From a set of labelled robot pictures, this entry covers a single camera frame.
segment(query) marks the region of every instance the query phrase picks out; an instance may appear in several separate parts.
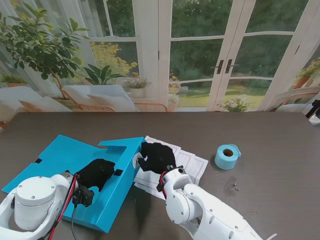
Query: potted plant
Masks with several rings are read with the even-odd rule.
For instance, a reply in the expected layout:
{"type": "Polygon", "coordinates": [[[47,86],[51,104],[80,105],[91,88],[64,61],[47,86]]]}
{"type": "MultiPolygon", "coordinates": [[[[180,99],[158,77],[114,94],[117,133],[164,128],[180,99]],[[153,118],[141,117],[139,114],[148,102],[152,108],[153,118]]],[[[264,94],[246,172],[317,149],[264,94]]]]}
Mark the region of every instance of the potted plant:
{"type": "Polygon", "coordinates": [[[77,43],[81,43],[81,38],[88,37],[78,32],[88,29],[78,27],[78,23],[70,18],[71,25],[67,24],[67,31],[59,28],[61,32],[52,35],[45,30],[46,27],[52,28],[45,22],[47,10],[33,9],[23,4],[33,16],[27,20],[9,16],[17,25],[7,25],[6,17],[2,18],[0,13],[0,43],[4,43],[6,50],[11,53],[15,68],[20,66],[24,69],[25,64],[28,64],[34,71],[40,72],[44,80],[53,76],[61,90],[59,77],[63,79],[70,75],[73,78],[73,71],[81,64],[75,54],[79,50],[77,43]]]}
{"type": "Polygon", "coordinates": [[[142,99],[145,96],[145,87],[150,83],[147,79],[140,79],[139,76],[129,79],[126,86],[130,89],[133,98],[142,99]]]}
{"type": "Polygon", "coordinates": [[[228,112],[247,112],[250,110],[251,104],[251,102],[247,101],[247,95],[242,94],[229,99],[224,104],[218,104],[218,106],[228,112]]]}
{"type": "MultiPolygon", "coordinates": [[[[302,69],[296,76],[299,78],[293,89],[301,88],[313,74],[320,73],[320,57],[317,60],[313,60],[307,68],[302,69]]],[[[305,87],[309,87],[313,81],[309,81],[305,87]]]]}
{"type": "Polygon", "coordinates": [[[179,96],[174,94],[169,94],[168,97],[168,112],[174,112],[177,108],[179,102],[179,96]]]}
{"type": "Polygon", "coordinates": [[[24,86],[26,84],[26,81],[22,77],[14,74],[2,74],[0,82],[6,84],[8,88],[24,86]]]}
{"type": "MultiPolygon", "coordinates": [[[[169,82],[179,82],[179,79],[176,76],[174,76],[173,73],[170,73],[169,82]]],[[[180,83],[169,84],[168,112],[174,112],[176,110],[178,102],[180,100],[179,96],[177,95],[180,89],[180,83]]]]}
{"type": "Polygon", "coordinates": [[[114,79],[114,83],[116,82],[116,78],[125,77],[121,74],[111,74],[112,70],[110,69],[110,65],[105,66],[103,69],[99,69],[96,66],[88,64],[91,68],[83,67],[89,77],[85,77],[92,85],[109,85],[111,84],[109,80],[114,79]]]}

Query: red cable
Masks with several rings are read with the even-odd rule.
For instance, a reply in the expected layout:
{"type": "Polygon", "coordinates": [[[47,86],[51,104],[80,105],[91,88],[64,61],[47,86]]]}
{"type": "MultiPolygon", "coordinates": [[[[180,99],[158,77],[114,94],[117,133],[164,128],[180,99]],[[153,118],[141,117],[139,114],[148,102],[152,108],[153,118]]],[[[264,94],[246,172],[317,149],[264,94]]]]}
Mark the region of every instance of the red cable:
{"type": "MultiPolygon", "coordinates": [[[[163,176],[164,176],[166,173],[167,173],[167,171],[164,171],[164,172],[161,174],[161,176],[160,176],[160,184],[161,184],[161,186],[164,185],[164,183],[162,182],[162,178],[163,178],[163,176]]],[[[162,193],[163,193],[163,195],[164,195],[164,198],[167,199],[167,194],[166,194],[166,191],[165,191],[165,188],[164,188],[164,187],[162,188],[162,193]]]]}
{"type": "MultiPolygon", "coordinates": [[[[70,190],[70,192],[69,192],[69,196],[68,196],[68,198],[67,198],[67,200],[66,200],[66,202],[65,202],[64,208],[63,208],[63,210],[62,210],[62,212],[61,212],[61,215],[59,216],[59,218],[58,218],[58,220],[57,220],[58,223],[60,222],[60,220],[61,220],[62,217],[64,216],[65,211],[66,211],[66,209],[67,209],[67,207],[68,207],[68,205],[69,205],[69,203],[70,203],[70,201],[71,201],[71,198],[72,198],[72,196],[73,196],[73,194],[74,194],[74,191],[75,191],[75,188],[76,188],[76,183],[77,183],[77,175],[74,175],[74,176],[75,176],[75,178],[74,178],[74,181],[73,181],[73,183],[72,183],[72,187],[71,187],[71,190],[70,190]]],[[[53,236],[54,236],[54,234],[55,234],[55,230],[56,230],[56,227],[54,227],[54,228],[52,229],[52,232],[51,232],[48,240],[51,240],[51,239],[53,238],[53,236]]]]}

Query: dark gray table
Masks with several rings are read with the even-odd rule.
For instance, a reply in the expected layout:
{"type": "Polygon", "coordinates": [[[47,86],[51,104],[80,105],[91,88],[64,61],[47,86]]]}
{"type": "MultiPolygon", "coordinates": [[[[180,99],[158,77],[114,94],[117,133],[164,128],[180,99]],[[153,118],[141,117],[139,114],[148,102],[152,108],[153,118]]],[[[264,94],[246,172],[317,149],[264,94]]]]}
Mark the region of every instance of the dark gray table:
{"type": "MultiPolygon", "coordinates": [[[[58,135],[87,144],[146,136],[211,160],[200,186],[242,214],[266,239],[320,239],[320,133],[302,113],[19,113],[0,133],[0,187],[58,135]],[[242,158],[218,169],[218,146],[236,144],[242,158]],[[233,183],[237,182],[238,190],[233,183]]],[[[0,201],[5,198],[0,193],[0,201]]],[[[76,226],[79,240],[190,240],[172,223],[164,201],[132,187],[109,234],[76,226]]],[[[71,240],[62,221],[56,240],[71,240]]]]}

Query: door handle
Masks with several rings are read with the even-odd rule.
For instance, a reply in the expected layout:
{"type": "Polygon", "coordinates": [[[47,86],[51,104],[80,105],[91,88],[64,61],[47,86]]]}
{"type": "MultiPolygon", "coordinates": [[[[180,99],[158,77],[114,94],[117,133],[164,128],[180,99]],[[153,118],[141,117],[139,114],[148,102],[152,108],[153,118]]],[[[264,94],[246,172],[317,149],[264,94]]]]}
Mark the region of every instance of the door handle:
{"type": "Polygon", "coordinates": [[[226,69],[225,69],[225,73],[226,73],[226,74],[229,73],[229,70],[230,70],[231,67],[237,67],[237,66],[239,66],[239,64],[231,65],[231,63],[232,63],[232,59],[229,59],[228,64],[227,64],[226,69]]]}
{"type": "Polygon", "coordinates": [[[222,64],[224,64],[224,61],[223,61],[223,60],[220,60],[218,66],[212,66],[212,67],[210,67],[210,68],[211,68],[211,69],[216,69],[216,68],[218,68],[218,70],[216,71],[216,74],[220,74],[220,73],[221,73],[221,69],[222,69],[222,64]]]}

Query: black glove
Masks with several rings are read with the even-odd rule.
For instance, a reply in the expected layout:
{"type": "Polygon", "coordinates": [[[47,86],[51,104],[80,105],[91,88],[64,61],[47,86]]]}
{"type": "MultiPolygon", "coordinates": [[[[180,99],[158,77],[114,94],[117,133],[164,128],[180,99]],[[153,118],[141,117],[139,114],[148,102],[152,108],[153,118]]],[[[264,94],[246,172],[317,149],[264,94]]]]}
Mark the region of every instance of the black glove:
{"type": "Polygon", "coordinates": [[[147,158],[138,159],[138,163],[144,172],[152,171],[156,174],[162,174],[167,170],[167,166],[176,167],[176,159],[172,149],[161,143],[147,143],[141,144],[141,155],[147,158]]]}
{"type": "Polygon", "coordinates": [[[115,173],[115,165],[112,161],[102,158],[95,159],[77,172],[79,175],[78,182],[88,189],[97,186],[99,192],[101,192],[106,181],[115,173]]]}

